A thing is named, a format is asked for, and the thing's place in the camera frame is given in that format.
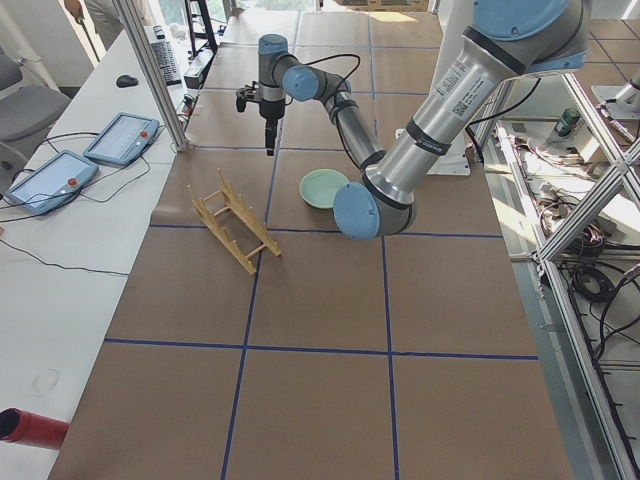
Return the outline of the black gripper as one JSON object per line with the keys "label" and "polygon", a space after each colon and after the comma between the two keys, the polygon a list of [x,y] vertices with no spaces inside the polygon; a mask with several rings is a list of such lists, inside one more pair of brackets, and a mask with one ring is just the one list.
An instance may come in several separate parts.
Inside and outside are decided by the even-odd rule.
{"label": "black gripper", "polygon": [[275,101],[261,99],[259,102],[259,113],[265,122],[265,150],[268,156],[275,154],[276,144],[276,121],[284,117],[284,100]]}

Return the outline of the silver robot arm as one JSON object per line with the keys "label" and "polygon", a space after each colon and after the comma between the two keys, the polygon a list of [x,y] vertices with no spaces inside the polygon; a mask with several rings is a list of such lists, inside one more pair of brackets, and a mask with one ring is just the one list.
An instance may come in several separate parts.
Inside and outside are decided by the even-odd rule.
{"label": "silver robot arm", "polygon": [[361,173],[334,198],[334,220],[345,236],[368,240],[407,229],[415,189],[500,84],[584,65],[589,1],[472,1],[469,8],[457,57],[389,150],[364,123],[344,77],[302,63],[282,35],[259,39],[254,100],[266,122],[267,152],[274,152],[285,99],[316,100]]}

